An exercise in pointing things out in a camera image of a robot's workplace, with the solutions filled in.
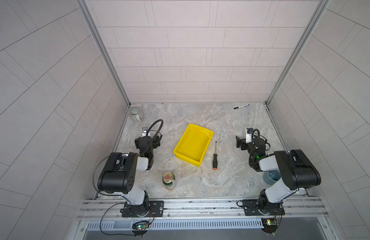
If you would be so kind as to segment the black marker pen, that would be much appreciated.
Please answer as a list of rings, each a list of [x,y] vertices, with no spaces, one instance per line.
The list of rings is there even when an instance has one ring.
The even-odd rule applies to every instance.
[[[237,109],[241,109],[241,108],[248,107],[248,106],[250,106],[250,104],[245,104],[245,105],[242,105],[242,106],[234,107],[233,109],[237,110]]]

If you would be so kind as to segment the yellow plastic bin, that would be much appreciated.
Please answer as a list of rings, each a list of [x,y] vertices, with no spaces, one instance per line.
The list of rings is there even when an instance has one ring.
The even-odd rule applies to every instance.
[[[213,135],[211,130],[189,124],[173,153],[178,159],[200,167]]]

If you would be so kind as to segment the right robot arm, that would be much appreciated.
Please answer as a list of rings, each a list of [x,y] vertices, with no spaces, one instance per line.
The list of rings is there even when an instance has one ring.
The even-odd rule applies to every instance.
[[[279,171],[281,178],[260,192],[257,200],[242,200],[246,216],[283,216],[283,201],[300,189],[321,184],[321,176],[302,150],[266,154],[267,142],[261,137],[246,141],[236,137],[237,148],[248,151],[249,165],[256,172]]]

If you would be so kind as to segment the blue-grey cup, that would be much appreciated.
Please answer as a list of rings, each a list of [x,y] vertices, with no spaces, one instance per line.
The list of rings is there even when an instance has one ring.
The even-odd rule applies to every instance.
[[[280,179],[281,179],[281,174],[279,170],[272,170],[272,171],[264,172],[263,180],[268,185],[273,185]]]

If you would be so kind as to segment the controller board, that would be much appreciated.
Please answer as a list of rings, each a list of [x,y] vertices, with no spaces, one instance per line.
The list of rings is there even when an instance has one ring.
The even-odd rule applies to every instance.
[[[278,221],[276,219],[261,219],[264,228],[262,229],[267,234],[273,234],[278,229]]]
[[[149,221],[139,221],[132,225],[132,229],[135,231],[145,231],[149,228]]]

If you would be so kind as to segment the aluminium mounting rail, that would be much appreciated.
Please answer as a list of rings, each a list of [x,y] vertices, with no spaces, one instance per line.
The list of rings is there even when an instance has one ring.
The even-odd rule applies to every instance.
[[[159,230],[222,230],[222,229],[263,229],[261,219],[276,219],[278,224],[291,218],[317,218],[325,222],[328,213],[319,197],[296,196],[282,203],[283,216],[246,216],[240,205],[243,198],[185,198],[156,199],[163,201],[162,217],[123,218],[120,212],[125,202],[122,200],[84,201],[77,220],[85,222],[88,230],[102,230],[107,234],[116,231],[135,231],[132,225],[139,221],[149,221],[147,231]]]

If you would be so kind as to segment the left controller board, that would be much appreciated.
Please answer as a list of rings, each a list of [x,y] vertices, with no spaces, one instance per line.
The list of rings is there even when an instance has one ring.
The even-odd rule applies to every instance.
[[[132,229],[135,231],[145,231],[149,228],[149,221],[139,221],[132,225]]]

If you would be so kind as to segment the black orange-tipped screwdriver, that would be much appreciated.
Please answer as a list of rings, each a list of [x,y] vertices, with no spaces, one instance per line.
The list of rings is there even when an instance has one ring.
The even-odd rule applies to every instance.
[[[213,155],[213,170],[218,169],[218,154],[217,154],[217,141],[215,141],[215,152]]]

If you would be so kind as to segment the right controller board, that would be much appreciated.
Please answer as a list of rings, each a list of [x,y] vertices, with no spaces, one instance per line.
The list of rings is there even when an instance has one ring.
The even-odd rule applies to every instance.
[[[264,228],[262,229],[267,234],[273,234],[278,229],[278,221],[276,219],[261,219]]]

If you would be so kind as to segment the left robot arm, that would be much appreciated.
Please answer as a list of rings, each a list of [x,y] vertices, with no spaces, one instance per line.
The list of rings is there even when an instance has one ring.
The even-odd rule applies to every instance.
[[[126,202],[120,211],[123,218],[163,215],[163,201],[150,201],[146,191],[134,185],[137,171],[149,171],[153,165],[153,150],[160,146],[160,136],[135,139],[137,153],[111,153],[99,175],[97,189],[102,194],[118,195]]]

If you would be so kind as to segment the green drink can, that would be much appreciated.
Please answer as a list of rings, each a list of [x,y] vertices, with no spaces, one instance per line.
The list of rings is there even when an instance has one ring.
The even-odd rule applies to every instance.
[[[175,187],[175,175],[172,172],[166,172],[162,176],[162,183],[167,189],[173,189]]]

